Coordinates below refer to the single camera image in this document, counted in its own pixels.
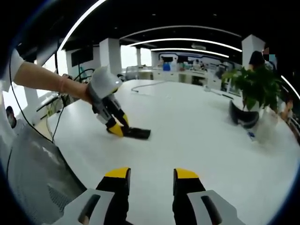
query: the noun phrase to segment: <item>ceiling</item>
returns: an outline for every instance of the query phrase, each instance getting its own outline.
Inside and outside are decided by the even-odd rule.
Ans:
[[[35,56],[37,46],[42,45],[49,37],[59,37],[62,41],[77,19],[95,2],[95,0],[49,1],[49,7],[27,29],[18,51],[22,56],[30,58]],[[161,38],[195,38],[242,49],[241,41],[250,34],[272,44],[282,43],[287,36],[292,37],[285,32],[293,34],[293,30],[287,29],[282,21],[291,20],[294,16],[296,15],[283,16],[282,12],[277,14],[271,10],[240,12],[232,8],[219,11],[213,7],[206,8],[202,2],[196,0],[186,0],[180,4],[169,0],[149,2],[107,0],[77,27],[64,48],[72,50],[98,45],[105,38],[120,38],[120,43],[124,45]],[[172,27],[145,31],[164,26]],[[191,48],[192,43],[163,41],[137,47]],[[205,46],[207,51],[229,55],[230,61],[241,64],[242,53],[236,50],[214,44],[197,44]]]

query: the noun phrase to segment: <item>potted plant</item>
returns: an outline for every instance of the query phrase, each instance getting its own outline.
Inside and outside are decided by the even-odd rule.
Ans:
[[[231,79],[231,85],[240,90],[243,97],[243,108],[250,111],[258,103],[259,108],[269,106],[277,112],[277,101],[280,95],[280,83],[275,73],[266,65],[255,70],[239,70],[226,72],[222,80]]]

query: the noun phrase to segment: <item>desk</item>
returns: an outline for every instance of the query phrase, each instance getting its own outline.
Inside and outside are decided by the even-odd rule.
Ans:
[[[55,143],[77,177],[95,188],[106,172],[129,166],[128,221],[174,225],[173,169],[185,168],[235,206],[244,223],[266,225],[285,200],[299,166],[300,147],[289,127],[280,120],[274,148],[266,148],[231,123],[230,99],[177,82],[130,91],[150,83],[157,81],[128,81],[115,94],[131,126],[151,129],[147,141],[107,133],[81,100],[65,108]],[[57,119],[58,114],[49,118],[52,132]]]

